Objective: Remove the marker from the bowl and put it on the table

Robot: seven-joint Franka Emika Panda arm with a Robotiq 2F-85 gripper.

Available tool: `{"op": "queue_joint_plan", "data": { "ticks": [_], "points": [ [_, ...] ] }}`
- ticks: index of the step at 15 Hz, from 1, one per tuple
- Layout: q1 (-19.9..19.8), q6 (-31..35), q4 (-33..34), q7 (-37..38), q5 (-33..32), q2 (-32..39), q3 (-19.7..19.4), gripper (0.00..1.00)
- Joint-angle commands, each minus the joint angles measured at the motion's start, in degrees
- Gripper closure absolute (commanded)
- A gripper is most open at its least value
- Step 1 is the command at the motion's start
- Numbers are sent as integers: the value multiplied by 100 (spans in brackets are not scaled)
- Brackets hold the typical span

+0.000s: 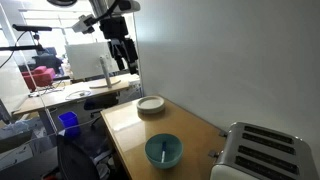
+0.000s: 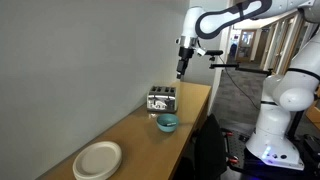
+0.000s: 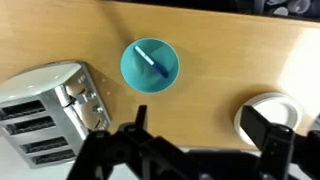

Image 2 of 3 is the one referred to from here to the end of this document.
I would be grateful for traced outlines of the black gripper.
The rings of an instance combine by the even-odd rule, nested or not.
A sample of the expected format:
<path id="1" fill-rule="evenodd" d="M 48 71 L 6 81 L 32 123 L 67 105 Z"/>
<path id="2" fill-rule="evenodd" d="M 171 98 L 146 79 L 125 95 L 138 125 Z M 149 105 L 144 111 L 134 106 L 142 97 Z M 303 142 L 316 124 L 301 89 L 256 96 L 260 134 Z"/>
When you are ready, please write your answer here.
<path id="1" fill-rule="evenodd" d="M 189 48 L 180 47 L 178 56 L 180 57 L 177 64 L 177 79 L 185 74 L 189 59 L 193 56 L 194 50 Z"/>

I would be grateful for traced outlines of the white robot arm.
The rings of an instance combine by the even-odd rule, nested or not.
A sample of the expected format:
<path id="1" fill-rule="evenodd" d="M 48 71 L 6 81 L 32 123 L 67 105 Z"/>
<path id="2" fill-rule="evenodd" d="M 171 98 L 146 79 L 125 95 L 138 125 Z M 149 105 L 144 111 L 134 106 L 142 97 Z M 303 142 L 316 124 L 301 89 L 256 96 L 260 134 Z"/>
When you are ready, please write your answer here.
<path id="1" fill-rule="evenodd" d="M 246 19 L 264 19 L 298 10 L 310 22 L 320 23 L 320 0 L 245 0 L 220 11 L 200 6 L 187 10 L 181 37 L 177 76 L 182 77 L 194 53 L 207 51 L 198 39 L 213 39 L 224 28 Z M 320 83 L 320 34 L 312 37 L 293 57 L 283 75 L 270 75 L 263 82 L 261 107 L 246 149 L 268 166 L 302 171 L 298 149 L 285 137 L 291 114 L 308 109 Z"/>

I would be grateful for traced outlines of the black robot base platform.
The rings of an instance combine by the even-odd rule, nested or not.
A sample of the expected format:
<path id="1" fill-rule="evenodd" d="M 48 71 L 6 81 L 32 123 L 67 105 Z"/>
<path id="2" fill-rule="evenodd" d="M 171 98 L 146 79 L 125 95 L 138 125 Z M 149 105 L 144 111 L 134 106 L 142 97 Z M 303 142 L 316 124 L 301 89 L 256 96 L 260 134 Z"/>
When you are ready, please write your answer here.
<path id="1" fill-rule="evenodd" d="M 303 136 L 294 142 L 300 153 L 304 169 L 276 167 L 276 160 L 282 160 L 283 155 L 270 154 L 268 148 L 263 159 L 255 157 L 245 147 L 249 137 L 238 131 L 223 130 L 226 151 L 229 155 L 227 166 L 248 176 L 248 180 L 320 180 L 319 160 L 315 159 L 307 148 Z"/>

